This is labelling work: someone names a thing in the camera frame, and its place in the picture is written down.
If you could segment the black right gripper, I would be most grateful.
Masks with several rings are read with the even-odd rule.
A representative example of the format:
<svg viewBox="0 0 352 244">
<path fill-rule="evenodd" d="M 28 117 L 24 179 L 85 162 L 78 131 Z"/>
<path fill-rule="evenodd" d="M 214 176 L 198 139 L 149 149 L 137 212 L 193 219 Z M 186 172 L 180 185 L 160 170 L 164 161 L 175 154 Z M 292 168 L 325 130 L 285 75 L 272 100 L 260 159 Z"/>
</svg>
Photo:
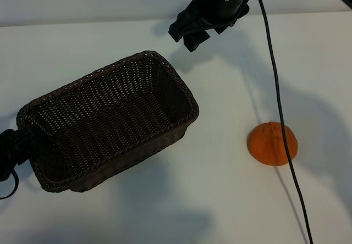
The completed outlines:
<svg viewBox="0 0 352 244">
<path fill-rule="evenodd" d="M 177 16 L 168 30 L 175 42 L 183 37 L 183 44 L 189 52 L 210 38 L 207 29 L 215 29 L 221 34 L 227 27 L 245 16 L 250 8 L 249 0 L 193 0 Z"/>
</svg>

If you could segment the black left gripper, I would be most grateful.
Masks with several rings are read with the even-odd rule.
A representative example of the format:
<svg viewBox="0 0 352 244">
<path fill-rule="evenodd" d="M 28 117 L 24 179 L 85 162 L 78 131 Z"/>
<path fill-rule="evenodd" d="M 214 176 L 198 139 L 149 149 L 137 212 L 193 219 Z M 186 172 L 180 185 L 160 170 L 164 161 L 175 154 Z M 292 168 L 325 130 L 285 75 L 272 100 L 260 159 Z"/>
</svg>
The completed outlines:
<svg viewBox="0 0 352 244">
<path fill-rule="evenodd" d="M 27 128 L 17 131 L 5 130 L 1 133 L 1 182 L 9 178 L 15 163 L 21 165 L 27 160 L 27 157 L 24 156 L 25 147 L 27 157 L 33 158 L 35 155 L 35 134 L 32 134 L 29 140 Z"/>
</svg>

